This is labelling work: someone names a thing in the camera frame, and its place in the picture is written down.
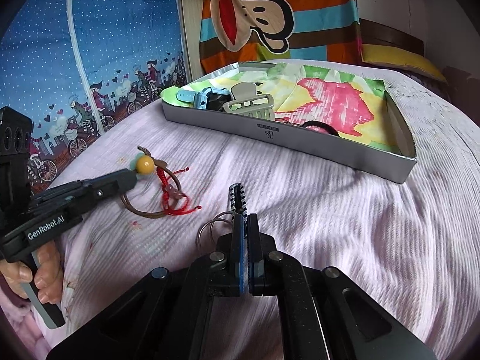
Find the left hand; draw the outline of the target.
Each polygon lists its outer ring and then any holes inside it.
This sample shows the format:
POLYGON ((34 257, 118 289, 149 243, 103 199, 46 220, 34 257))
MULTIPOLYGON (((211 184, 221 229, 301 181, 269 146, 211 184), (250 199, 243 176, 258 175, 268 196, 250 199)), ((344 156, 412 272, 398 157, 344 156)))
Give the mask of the left hand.
POLYGON ((1 261, 1 274, 16 295, 26 299, 28 295, 21 284, 33 282, 38 289, 37 297, 42 304, 59 303, 63 292, 64 272, 55 241, 50 241, 37 250, 37 260, 40 266, 35 275, 24 263, 5 260, 1 261))

